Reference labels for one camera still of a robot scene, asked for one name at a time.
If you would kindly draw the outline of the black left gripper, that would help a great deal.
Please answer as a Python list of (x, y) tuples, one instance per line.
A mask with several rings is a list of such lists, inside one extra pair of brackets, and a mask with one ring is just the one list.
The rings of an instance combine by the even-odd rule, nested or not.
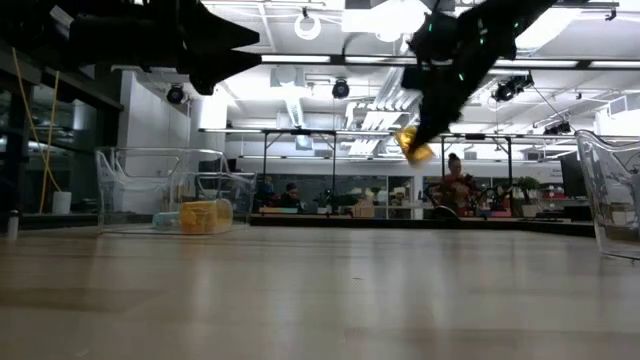
[(259, 54), (231, 50), (259, 41), (258, 32), (214, 15), (200, 0), (184, 0), (184, 12), (168, 12), (144, 28), (139, 62), (175, 67), (201, 95), (212, 95), (215, 80), (261, 64)]

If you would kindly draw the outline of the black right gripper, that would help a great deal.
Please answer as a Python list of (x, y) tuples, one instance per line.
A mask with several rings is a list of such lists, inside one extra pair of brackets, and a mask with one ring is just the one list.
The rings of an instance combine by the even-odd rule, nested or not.
[[(402, 87), (422, 92), (420, 122), (410, 143), (418, 149), (458, 121), (473, 89), (497, 60), (515, 58), (515, 14), (432, 12), (408, 47), (416, 63), (404, 70)], [(434, 87), (447, 79), (462, 87)]]

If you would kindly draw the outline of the large amber pill bottle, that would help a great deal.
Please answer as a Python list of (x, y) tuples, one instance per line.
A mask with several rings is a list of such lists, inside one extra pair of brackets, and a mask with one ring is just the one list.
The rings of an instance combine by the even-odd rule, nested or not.
[(227, 199), (185, 202), (179, 214), (181, 231), (185, 234), (226, 232), (233, 223), (233, 207)]
[(431, 147), (427, 143), (419, 141), (416, 126), (408, 126), (398, 130), (394, 134), (394, 139), (412, 167), (419, 167), (423, 162), (434, 157)]

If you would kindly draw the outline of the small teal pill bottle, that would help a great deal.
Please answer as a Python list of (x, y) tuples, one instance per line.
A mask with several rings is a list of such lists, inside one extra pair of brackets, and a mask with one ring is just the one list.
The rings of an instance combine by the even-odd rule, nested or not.
[(181, 214), (179, 212), (159, 212), (152, 216), (152, 226), (155, 230), (170, 231), (180, 229)]

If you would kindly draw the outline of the clear plastic bin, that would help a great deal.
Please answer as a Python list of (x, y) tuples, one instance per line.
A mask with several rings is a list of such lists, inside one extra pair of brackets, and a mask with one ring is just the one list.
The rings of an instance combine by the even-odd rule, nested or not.
[(98, 224), (103, 233), (213, 236), (180, 229), (155, 230), (152, 216), (180, 212), (193, 201), (227, 199), (233, 223), (248, 226), (256, 184), (254, 173), (237, 173), (224, 153), (195, 148), (107, 148), (96, 152)]
[(640, 262), (640, 138), (576, 141), (600, 253)]

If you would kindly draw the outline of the person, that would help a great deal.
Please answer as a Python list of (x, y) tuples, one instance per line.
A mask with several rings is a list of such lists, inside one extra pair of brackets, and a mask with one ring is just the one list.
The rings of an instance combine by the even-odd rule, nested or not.
[(285, 186), (285, 192), (279, 199), (280, 208), (291, 208), (302, 211), (303, 207), (300, 199), (298, 198), (298, 188), (295, 183), (288, 183)]
[(481, 191), (474, 177), (462, 171), (461, 159), (455, 153), (448, 156), (448, 169), (436, 187), (436, 213), (445, 218), (475, 216)]

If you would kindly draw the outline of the ceiling light strip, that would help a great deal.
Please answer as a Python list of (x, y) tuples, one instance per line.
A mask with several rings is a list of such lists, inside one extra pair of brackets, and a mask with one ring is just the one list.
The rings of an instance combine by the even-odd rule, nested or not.
[(263, 54), (265, 64), (327, 64), (327, 65), (361, 65), (361, 66), (404, 66), (415, 63), (413, 57), (406, 56), (343, 56), (343, 55), (294, 55)]

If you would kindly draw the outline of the green potted plant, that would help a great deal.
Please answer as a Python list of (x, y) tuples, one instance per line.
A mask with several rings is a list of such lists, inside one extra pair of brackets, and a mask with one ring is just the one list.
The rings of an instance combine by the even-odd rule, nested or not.
[(536, 192), (539, 189), (540, 183), (533, 177), (524, 176), (520, 177), (514, 183), (514, 186), (517, 187), (523, 195), (524, 201), (526, 203), (531, 202), (530, 192)]

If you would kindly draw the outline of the black monitor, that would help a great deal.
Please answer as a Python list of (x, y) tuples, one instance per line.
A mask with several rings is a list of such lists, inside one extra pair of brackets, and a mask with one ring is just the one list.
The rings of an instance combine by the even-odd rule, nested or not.
[(572, 152), (560, 157), (563, 188), (567, 197), (586, 197), (587, 191), (581, 163), (577, 153)]

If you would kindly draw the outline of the white cup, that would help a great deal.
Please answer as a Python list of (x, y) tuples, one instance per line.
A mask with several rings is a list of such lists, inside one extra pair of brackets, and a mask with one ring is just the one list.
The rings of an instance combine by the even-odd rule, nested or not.
[(71, 213), (71, 202), (71, 192), (54, 192), (51, 213), (54, 215), (69, 215)]

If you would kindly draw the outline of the black metal rack frame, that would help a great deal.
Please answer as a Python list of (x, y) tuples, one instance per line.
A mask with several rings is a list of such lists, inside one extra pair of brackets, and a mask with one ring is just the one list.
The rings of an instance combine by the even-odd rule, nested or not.
[(348, 155), (339, 149), (339, 140), (347, 131), (314, 134), (325, 142), (319, 154), (306, 156), (300, 151), (284, 147), (284, 133), (266, 132), (262, 153), (247, 155), (245, 160), (258, 161), (263, 175), (272, 173), (298, 175), (358, 175), (358, 176), (406, 176), (420, 182), (424, 177), (443, 177), (448, 171), (448, 156), (455, 153), (462, 157), (465, 152), (475, 152), (475, 160), (462, 159), (462, 167), (475, 177), (505, 178), (509, 184), (517, 178), (515, 174), (515, 140), (509, 134), (444, 133), (430, 144), (434, 155), (411, 165), (404, 155), (358, 154)]

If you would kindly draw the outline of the black aluminium table frame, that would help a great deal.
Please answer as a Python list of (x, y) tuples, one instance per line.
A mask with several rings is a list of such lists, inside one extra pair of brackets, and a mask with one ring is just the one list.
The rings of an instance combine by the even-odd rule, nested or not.
[[(590, 223), (567, 223), (548, 221), (525, 221), (515, 218), (463, 218), (461, 220), (407, 220), (374, 219), (350, 217), (326, 217), (321, 215), (256, 215), (248, 224), (254, 227), (310, 227), (310, 228), (348, 228), (348, 229), (409, 229), (409, 230), (496, 230), (527, 231), (534, 233), (589, 237), (595, 236), (594, 226)], [(92, 214), (78, 215), (35, 215), (21, 216), (18, 221), (20, 230), (45, 230), (77, 227), (96, 227), (98, 217)]]

